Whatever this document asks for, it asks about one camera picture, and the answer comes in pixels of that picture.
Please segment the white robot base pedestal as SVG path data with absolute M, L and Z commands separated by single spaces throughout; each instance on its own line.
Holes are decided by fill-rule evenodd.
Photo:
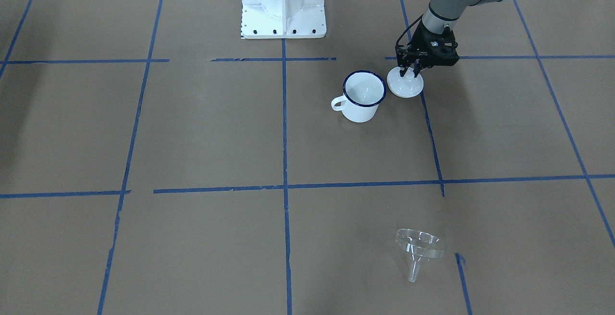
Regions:
M 240 37 L 244 39 L 323 38 L 325 0 L 242 0 Z

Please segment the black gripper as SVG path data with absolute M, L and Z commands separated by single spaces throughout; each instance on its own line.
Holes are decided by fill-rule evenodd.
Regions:
M 429 31 L 420 19 L 415 20 L 396 41 L 395 54 L 400 77 L 406 75 L 410 66 L 413 66 L 414 76 L 418 76 L 421 69 L 454 66 L 460 59 L 457 46 L 449 24 L 444 24 L 443 32 L 438 34 Z

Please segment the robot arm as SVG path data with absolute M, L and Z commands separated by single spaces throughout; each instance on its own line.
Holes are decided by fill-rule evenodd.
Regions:
M 430 0 L 424 14 L 400 35 L 395 45 L 398 74 L 412 70 L 418 77 L 426 68 L 454 66 L 460 59 L 453 28 L 472 6 L 504 0 Z

